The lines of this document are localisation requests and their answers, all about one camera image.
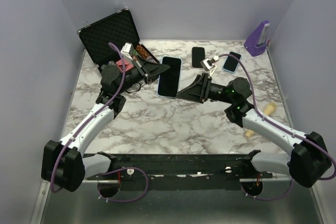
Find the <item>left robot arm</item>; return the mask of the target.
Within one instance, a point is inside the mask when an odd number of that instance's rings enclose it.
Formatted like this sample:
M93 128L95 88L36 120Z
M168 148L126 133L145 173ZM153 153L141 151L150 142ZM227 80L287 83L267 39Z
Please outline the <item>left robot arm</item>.
M85 152L101 130L122 111L126 98L122 95L135 84L150 84L169 70L168 65L139 57L122 57L119 63L102 67L101 90L89 114L59 141L49 141L43 152L42 179L50 182L50 190L73 192L82 181L94 175L112 179L116 175L114 157L99 152L86 157Z

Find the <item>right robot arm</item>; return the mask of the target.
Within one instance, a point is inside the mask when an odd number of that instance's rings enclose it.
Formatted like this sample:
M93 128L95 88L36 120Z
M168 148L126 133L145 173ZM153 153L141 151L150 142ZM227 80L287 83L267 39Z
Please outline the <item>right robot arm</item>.
M258 133L284 151L277 155L259 153L243 162L241 171L246 177L273 172L289 175L303 187L312 187L332 164L323 137L316 132L296 131L259 112L247 100L251 95L245 78L238 77L223 86L213 83L211 77L203 73L176 97L196 103L207 100L228 103L225 114L230 122Z

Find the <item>black cased phone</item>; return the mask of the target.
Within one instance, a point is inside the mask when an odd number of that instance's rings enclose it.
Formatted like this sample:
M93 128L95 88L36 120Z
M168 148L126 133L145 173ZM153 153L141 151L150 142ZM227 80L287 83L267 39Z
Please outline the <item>black cased phone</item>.
M192 67L202 68L201 62L205 59L205 49L203 47L192 48Z

